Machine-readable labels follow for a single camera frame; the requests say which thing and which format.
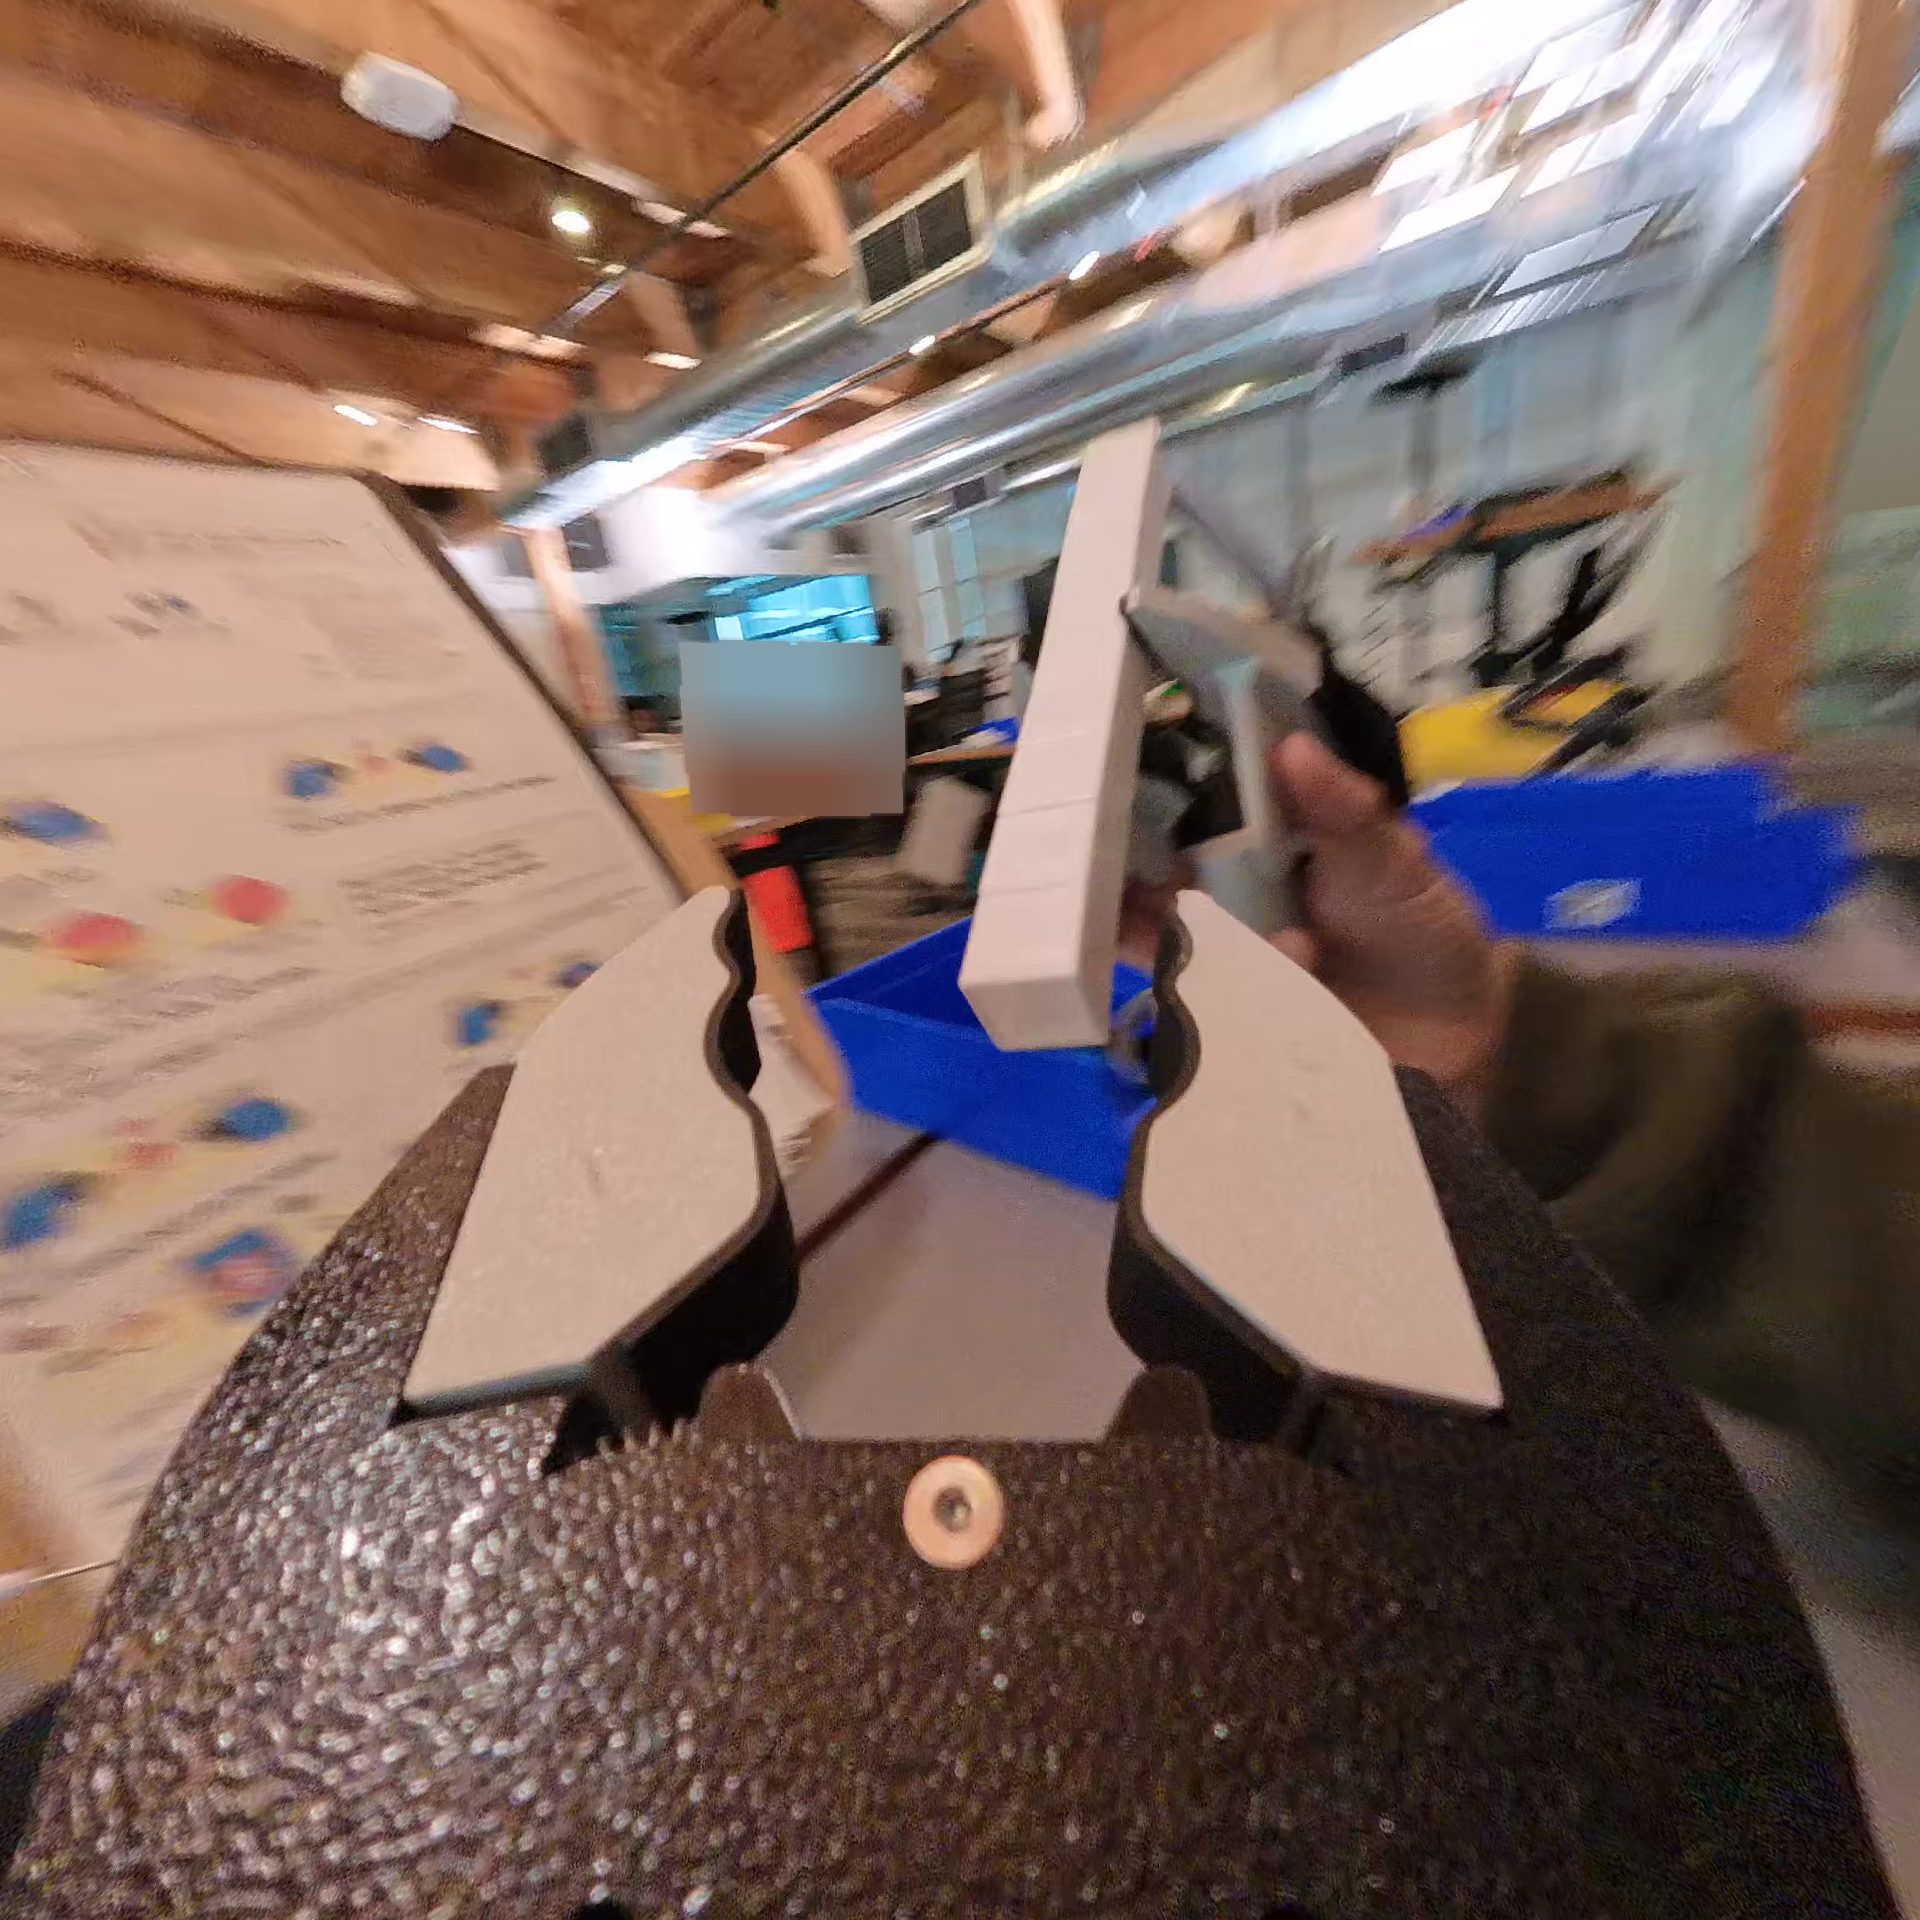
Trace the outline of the person's right forearm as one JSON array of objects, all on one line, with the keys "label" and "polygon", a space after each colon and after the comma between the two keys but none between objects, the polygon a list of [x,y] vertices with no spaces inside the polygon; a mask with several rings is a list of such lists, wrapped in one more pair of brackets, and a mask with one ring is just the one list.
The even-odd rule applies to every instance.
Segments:
[{"label": "person's right forearm", "polygon": [[1915,1484],[1915,1069],[1746,977],[1527,957],[1483,1126],[1697,1393]]}]

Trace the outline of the ceiling air vent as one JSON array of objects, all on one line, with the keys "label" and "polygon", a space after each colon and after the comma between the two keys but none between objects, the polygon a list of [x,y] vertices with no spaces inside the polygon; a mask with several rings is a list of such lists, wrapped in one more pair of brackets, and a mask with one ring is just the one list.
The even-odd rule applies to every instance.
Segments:
[{"label": "ceiling air vent", "polygon": [[863,320],[898,312],[929,288],[970,273],[993,250],[986,168],[972,153],[852,229],[850,275]]}]

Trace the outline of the white block bar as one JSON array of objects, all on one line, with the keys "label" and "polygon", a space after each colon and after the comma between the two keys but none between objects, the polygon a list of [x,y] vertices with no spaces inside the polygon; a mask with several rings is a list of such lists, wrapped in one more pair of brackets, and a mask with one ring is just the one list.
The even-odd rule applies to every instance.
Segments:
[{"label": "white block bar", "polygon": [[1103,1046],[1145,726],[1127,609],[1159,576],[1162,426],[1088,443],[959,988],[1004,1052]]}]

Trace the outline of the blue bin with white label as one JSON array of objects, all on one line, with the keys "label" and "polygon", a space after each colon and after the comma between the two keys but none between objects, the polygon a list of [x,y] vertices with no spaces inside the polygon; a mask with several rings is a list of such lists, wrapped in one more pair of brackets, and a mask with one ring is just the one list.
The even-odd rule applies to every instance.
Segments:
[{"label": "blue bin with white label", "polygon": [[1455,785],[1408,813],[1508,941],[1780,945],[1865,865],[1857,812],[1771,760]]}]

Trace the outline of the silver air duct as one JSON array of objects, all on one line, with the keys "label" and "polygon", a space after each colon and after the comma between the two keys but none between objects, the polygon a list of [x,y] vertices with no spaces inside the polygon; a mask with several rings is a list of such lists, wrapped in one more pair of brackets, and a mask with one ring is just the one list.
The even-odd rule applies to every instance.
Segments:
[{"label": "silver air duct", "polygon": [[[1215,389],[1232,369],[1314,361],[1349,334],[1432,309],[1499,275],[1501,222],[1479,216],[1436,229],[1346,200],[1252,238],[1177,280],[1111,300],[927,390],[893,398],[825,438],[771,457],[719,490],[719,512],[749,522],[856,518],[1001,460],[999,446],[1047,443],[1085,420],[1155,413],[1164,400]],[[769,428],[817,413],[888,371],[919,371],[932,353],[986,330],[956,318],[961,286],[867,324],[817,304],[791,328],[721,356],[669,396],[629,412],[579,412],[538,446],[539,478],[511,497],[516,530],[562,525],[711,465]]]}]

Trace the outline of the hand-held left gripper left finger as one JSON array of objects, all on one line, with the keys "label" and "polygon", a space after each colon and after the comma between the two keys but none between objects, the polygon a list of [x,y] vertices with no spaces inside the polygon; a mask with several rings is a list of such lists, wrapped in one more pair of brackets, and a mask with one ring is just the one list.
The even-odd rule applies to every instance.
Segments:
[{"label": "hand-held left gripper left finger", "polygon": [[400,1393],[410,1422],[562,1397],[677,1426],[797,1302],[744,898],[688,897],[519,1050]]}]

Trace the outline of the wooden post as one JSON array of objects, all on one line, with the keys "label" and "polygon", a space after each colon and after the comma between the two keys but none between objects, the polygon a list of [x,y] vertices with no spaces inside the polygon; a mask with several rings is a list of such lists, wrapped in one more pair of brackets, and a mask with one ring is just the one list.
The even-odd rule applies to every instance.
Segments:
[{"label": "wooden post", "polygon": [[1765,437],[1751,548],[1723,659],[1721,715],[1744,752],[1795,741],[1834,501],[1875,331],[1887,244],[1893,115],[1915,5],[1819,5],[1829,78],[1803,184],[1783,218],[1768,337]]}]

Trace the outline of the instruction sheet board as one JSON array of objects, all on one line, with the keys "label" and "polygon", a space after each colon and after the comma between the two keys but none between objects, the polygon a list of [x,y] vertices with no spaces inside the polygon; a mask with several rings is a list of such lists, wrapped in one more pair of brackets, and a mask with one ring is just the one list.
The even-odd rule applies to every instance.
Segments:
[{"label": "instruction sheet board", "polygon": [[727,881],[361,478],[7,443],[2,693],[12,1601],[113,1564],[412,1141]]}]

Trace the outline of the blue plastic bin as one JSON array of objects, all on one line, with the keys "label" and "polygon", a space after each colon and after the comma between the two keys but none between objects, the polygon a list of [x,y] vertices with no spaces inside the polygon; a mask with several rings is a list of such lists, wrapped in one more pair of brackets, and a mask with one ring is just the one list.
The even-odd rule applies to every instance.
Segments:
[{"label": "blue plastic bin", "polygon": [[1105,1046],[1009,1052],[961,992],[961,918],[810,992],[860,1112],[1115,1200],[1153,1097]]}]

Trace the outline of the white smoke detector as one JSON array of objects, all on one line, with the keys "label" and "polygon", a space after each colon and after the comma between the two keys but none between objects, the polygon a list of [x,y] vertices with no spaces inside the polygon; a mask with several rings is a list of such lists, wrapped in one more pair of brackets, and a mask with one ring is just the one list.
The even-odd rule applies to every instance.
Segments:
[{"label": "white smoke detector", "polygon": [[460,123],[460,97],[423,69],[363,52],[340,75],[344,102],[363,122],[419,142],[440,142]]}]

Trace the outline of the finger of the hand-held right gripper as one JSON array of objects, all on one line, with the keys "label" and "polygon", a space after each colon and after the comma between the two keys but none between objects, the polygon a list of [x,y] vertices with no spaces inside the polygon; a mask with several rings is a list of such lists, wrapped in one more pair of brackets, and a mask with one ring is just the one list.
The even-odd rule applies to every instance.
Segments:
[{"label": "finger of the hand-held right gripper", "polygon": [[1321,648],[1289,618],[1227,609],[1201,593],[1130,593],[1121,611],[1144,650],[1191,689],[1236,667],[1249,667],[1258,689],[1298,701],[1324,684]]}]

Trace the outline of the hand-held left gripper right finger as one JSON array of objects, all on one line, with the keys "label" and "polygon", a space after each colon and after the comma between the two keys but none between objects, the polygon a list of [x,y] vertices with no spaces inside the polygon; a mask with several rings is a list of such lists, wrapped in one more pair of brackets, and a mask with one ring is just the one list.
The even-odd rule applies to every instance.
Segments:
[{"label": "hand-held left gripper right finger", "polygon": [[1330,1397],[1496,1417],[1501,1381],[1394,1066],[1308,969],[1199,892],[1155,969],[1108,1309],[1231,1443]]}]

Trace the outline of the person's right hand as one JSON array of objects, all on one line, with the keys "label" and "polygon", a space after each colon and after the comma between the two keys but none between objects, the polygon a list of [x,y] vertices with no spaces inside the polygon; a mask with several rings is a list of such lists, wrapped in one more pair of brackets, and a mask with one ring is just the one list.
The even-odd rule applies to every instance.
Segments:
[{"label": "person's right hand", "polygon": [[1304,917],[1276,947],[1313,971],[1387,1058],[1466,1114],[1498,1077],[1521,963],[1378,782],[1316,737],[1287,737],[1268,782],[1304,852]]}]

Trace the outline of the yellow bin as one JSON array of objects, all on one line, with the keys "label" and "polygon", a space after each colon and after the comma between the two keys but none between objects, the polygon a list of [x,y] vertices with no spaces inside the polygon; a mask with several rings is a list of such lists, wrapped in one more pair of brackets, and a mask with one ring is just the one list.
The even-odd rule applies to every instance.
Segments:
[{"label": "yellow bin", "polygon": [[1421,795],[1447,785],[1529,778],[1629,685],[1615,680],[1579,684],[1529,705],[1519,718],[1505,712],[1512,693],[1516,689],[1479,689],[1408,712],[1399,721],[1408,788]]}]

